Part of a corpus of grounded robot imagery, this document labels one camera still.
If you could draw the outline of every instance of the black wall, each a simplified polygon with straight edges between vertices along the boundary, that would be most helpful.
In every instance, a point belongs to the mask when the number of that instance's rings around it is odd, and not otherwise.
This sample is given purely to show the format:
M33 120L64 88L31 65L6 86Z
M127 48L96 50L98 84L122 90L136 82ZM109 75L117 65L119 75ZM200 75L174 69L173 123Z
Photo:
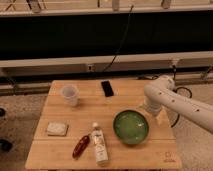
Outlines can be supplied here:
M128 14L0 18L0 59L112 55ZM213 11L132 14L121 54L213 50Z

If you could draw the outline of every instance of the bowl rim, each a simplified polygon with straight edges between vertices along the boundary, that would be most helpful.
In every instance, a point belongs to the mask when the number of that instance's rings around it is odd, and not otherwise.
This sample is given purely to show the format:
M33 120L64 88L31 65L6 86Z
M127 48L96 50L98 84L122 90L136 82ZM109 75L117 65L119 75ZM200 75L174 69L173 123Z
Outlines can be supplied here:
M115 128L116 120L117 120L117 118L120 117L120 115L122 115L124 112L134 112L135 114L137 114L137 115L139 115L141 118L143 118L143 120L144 120L144 122L145 122L147 131L146 131L146 134L145 134L144 138L141 139L138 143L127 143L127 142L126 142L123 138L121 138L121 137L117 134L117 132L115 131L115 129L116 129L116 128ZM119 113L115 116L115 118L114 118L114 120L113 120L113 131L114 131L115 135L116 135L124 144L136 145L136 144L141 143L142 141L144 141L144 140L147 138L148 133L149 133L149 124L148 124L148 121L147 121L147 119L145 118L145 116L144 116L143 114L141 114L140 112L138 112L138 111L136 111L136 110L128 109L128 110L123 110L123 111L119 112Z

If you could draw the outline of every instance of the bottle cap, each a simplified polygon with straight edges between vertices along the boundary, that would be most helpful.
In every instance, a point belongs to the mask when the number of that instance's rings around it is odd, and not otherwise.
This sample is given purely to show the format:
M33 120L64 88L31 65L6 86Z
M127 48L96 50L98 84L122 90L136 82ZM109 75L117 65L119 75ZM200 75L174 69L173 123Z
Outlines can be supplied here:
M98 123L97 123L97 122L93 122L92 127L93 127L93 128L98 128L98 127L99 127L99 125L98 125Z

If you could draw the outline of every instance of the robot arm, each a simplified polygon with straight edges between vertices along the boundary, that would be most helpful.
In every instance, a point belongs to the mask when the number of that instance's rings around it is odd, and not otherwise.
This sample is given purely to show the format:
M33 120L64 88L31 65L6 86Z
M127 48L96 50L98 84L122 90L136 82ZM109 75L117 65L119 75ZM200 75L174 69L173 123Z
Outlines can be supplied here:
M161 76L144 88L144 108L156 116L164 105L213 133L213 106L174 93L175 84L169 76Z

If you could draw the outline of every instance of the white sponge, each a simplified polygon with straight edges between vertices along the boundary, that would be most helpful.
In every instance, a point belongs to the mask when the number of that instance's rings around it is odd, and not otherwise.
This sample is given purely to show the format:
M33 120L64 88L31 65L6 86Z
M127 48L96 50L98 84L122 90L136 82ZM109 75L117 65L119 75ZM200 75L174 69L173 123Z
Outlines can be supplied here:
M47 135L65 136L68 125L65 123L50 122L47 126Z

